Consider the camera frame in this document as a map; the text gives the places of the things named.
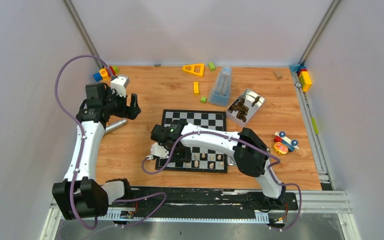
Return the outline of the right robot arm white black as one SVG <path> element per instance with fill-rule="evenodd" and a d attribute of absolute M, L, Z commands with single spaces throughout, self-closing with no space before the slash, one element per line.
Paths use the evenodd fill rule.
<path fill-rule="evenodd" d="M 250 128 L 228 132 L 203 128 L 185 120 L 174 120 L 169 126 L 156 124 L 150 138 L 154 141 L 151 155 L 165 159 L 167 163 L 189 163 L 193 148 L 227 155 L 242 174 L 256 179 L 270 208 L 278 209 L 286 201 L 286 187 L 272 171 L 280 159 L 268 152 L 266 144 Z"/>

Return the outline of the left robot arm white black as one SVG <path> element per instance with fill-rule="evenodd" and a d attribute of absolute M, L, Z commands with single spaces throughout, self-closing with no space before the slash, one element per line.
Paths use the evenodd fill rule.
<path fill-rule="evenodd" d="M 127 103 L 128 83 L 96 82 L 86 85 L 86 99 L 74 117 L 76 144 L 62 182 L 54 183 L 52 195 L 66 220 L 101 217 L 114 201 L 129 206 L 133 201 L 130 184 L 117 178 L 100 185 L 96 182 L 99 146 L 111 116 L 134 120 L 140 113 L 137 95 Z"/>

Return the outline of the tin lid with light pieces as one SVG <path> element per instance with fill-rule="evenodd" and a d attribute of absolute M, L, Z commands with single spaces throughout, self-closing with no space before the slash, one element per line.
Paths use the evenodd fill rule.
<path fill-rule="evenodd" d="M 228 156 L 227 157 L 227 164 L 229 166 L 237 166 L 237 162 L 233 156 Z"/>

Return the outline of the tin box with dark pieces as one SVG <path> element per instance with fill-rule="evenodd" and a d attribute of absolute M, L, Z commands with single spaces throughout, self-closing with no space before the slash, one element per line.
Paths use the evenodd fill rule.
<path fill-rule="evenodd" d="M 226 116 L 239 127 L 245 127 L 262 108 L 266 99 L 247 88 L 227 108 Z"/>

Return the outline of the silver metal cylinder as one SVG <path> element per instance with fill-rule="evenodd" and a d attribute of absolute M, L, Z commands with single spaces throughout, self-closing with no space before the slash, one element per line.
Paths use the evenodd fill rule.
<path fill-rule="evenodd" d="M 111 133 L 111 132 L 113 132 L 113 131 L 115 131 L 115 130 L 121 128 L 121 127 L 123 127 L 124 125 L 127 124 L 127 122 L 128 122 L 127 119 L 123 118 L 123 119 L 121 119 L 121 120 L 119 120 L 119 121 L 117 121 L 117 122 L 114 122 L 114 123 L 112 123 L 112 124 L 109 124 L 109 125 L 106 127 L 106 129 L 105 129 L 105 131 L 104 131 L 104 134 L 105 134 L 105 135 L 106 135 L 106 134 L 109 134 L 109 133 Z"/>

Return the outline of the coloured blocks left corner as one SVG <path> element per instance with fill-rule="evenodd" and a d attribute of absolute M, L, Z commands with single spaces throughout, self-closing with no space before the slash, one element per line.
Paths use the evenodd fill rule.
<path fill-rule="evenodd" d="M 119 73 L 120 70 L 117 66 L 110 65 L 106 68 L 100 69 L 99 72 L 93 74 L 93 78 L 96 82 L 108 81 L 114 79 L 119 75 Z"/>

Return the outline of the green cube middle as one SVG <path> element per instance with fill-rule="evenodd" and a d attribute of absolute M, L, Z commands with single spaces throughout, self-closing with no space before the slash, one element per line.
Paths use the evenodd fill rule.
<path fill-rule="evenodd" d="M 206 96 L 202 96 L 202 97 L 200 98 L 200 102 L 201 102 L 202 104 L 205 104 L 205 103 L 207 102 L 207 97 L 206 97 Z"/>

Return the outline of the green cube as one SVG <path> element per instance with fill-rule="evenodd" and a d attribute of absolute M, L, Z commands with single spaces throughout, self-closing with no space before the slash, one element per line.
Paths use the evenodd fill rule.
<path fill-rule="evenodd" d="M 207 97 L 206 97 L 206 96 L 202 96 L 202 97 L 200 98 L 200 102 L 201 102 L 202 104 L 205 104 L 205 103 L 207 102 Z"/>
<path fill-rule="evenodd" d="M 208 68 L 211 72 L 215 71 L 216 70 L 216 66 L 214 65 L 213 62 L 208 62 Z"/>

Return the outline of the yellow curved block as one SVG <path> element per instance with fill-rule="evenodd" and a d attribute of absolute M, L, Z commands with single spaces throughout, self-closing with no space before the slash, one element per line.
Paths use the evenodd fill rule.
<path fill-rule="evenodd" d="M 199 82 L 198 81 L 194 81 L 193 82 L 193 94 L 195 96 L 199 96 L 200 95 L 200 88 L 199 88 Z"/>

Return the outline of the bubble-wrapped blue metronome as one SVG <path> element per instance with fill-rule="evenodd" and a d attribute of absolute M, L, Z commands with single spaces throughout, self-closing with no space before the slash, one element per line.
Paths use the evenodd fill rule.
<path fill-rule="evenodd" d="M 220 70 L 212 85 L 208 94 L 208 102 L 216 106 L 226 107 L 230 101 L 231 87 L 232 69 L 226 66 Z"/>

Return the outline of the yellow triangle block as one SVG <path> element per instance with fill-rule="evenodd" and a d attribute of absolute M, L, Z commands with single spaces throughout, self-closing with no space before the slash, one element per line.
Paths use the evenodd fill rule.
<path fill-rule="evenodd" d="M 204 63 L 194 63 L 194 64 L 183 65 L 182 71 L 184 73 L 191 74 L 191 75 L 202 78 L 204 76 L 205 64 Z"/>

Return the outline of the green cube back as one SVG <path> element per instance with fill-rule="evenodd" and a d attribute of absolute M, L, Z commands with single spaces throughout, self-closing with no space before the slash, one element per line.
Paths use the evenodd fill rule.
<path fill-rule="evenodd" d="M 208 68 L 211 72 L 215 71 L 216 70 L 216 66 L 214 65 L 213 62 L 208 62 Z"/>

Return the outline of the toy car red blue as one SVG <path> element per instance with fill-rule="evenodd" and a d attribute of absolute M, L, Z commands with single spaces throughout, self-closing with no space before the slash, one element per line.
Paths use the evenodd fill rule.
<path fill-rule="evenodd" d="M 287 137 L 284 131 L 274 133 L 274 151 L 280 155 L 286 155 L 299 149 L 299 142 L 296 139 L 290 139 Z"/>

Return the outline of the brown wooden block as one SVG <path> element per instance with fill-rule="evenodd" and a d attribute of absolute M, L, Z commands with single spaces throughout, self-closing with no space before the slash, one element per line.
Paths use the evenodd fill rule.
<path fill-rule="evenodd" d="M 273 71 L 273 75 L 276 80 L 280 80 L 283 78 L 283 74 L 280 71 Z"/>

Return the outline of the stacked coloured bricks right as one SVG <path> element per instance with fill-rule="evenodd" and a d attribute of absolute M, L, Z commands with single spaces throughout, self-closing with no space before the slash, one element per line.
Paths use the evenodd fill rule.
<path fill-rule="evenodd" d="M 289 70 L 291 73 L 296 73 L 301 89 L 303 92 L 308 92 L 312 87 L 312 80 L 307 68 L 300 64 L 290 65 Z"/>

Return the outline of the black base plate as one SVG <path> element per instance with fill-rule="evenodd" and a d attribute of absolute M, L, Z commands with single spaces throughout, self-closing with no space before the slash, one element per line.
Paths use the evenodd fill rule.
<path fill-rule="evenodd" d="M 140 220 L 252 220 L 257 213 L 286 213 L 298 209 L 295 193 L 272 199 L 255 189 L 182 188 L 137 186 L 127 199 L 114 203 L 104 219 Z"/>

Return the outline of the aluminium frame rail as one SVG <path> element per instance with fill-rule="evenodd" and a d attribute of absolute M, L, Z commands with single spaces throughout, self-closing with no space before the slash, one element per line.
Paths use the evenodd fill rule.
<path fill-rule="evenodd" d="M 343 191 L 286 190 L 279 199 L 257 189 L 125 186 L 121 198 L 110 200 L 92 180 L 55 183 L 52 205 L 62 217 L 74 220 L 108 220 L 115 224 L 135 221 L 186 223 L 262 223 L 285 231 L 297 224 L 287 214 L 336 214 L 347 240 L 360 239 L 348 198 Z"/>

